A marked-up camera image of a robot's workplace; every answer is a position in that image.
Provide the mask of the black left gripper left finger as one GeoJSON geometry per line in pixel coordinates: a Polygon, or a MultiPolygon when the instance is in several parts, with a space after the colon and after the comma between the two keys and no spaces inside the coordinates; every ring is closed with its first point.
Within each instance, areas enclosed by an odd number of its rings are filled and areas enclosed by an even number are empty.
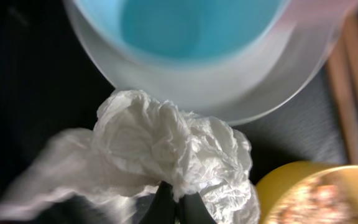
{"type": "Polygon", "coordinates": [[[152,203],[139,224],[174,224],[176,202],[172,186],[161,182],[152,203]]]}

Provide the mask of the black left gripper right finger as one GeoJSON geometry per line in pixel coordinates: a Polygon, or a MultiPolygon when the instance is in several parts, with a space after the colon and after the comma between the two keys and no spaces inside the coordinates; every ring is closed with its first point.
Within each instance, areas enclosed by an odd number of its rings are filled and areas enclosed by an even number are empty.
{"type": "Polygon", "coordinates": [[[181,224],[216,224],[199,193],[184,195],[179,200],[179,221],[181,224]]]}

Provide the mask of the white tissue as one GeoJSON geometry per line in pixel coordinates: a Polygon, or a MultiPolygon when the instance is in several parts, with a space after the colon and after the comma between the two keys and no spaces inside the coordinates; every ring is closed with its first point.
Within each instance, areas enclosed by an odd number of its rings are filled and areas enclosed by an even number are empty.
{"type": "Polygon", "coordinates": [[[164,181],[174,200],[199,193],[218,223],[258,222],[251,146],[240,131],[135,90],[113,93],[97,117],[93,129],[67,129],[48,141],[4,194],[0,220],[31,220],[80,195],[129,223],[136,199],[164,181]]]}

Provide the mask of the yellow bowl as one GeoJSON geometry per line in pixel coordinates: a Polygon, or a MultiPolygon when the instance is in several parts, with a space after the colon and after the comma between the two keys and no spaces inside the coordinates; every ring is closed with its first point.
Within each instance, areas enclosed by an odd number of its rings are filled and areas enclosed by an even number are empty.
{"type": "Polygon", "coordinates": [[[292,162],[256,186],[261,224],[358,223],[358,166],[292,162]]]}

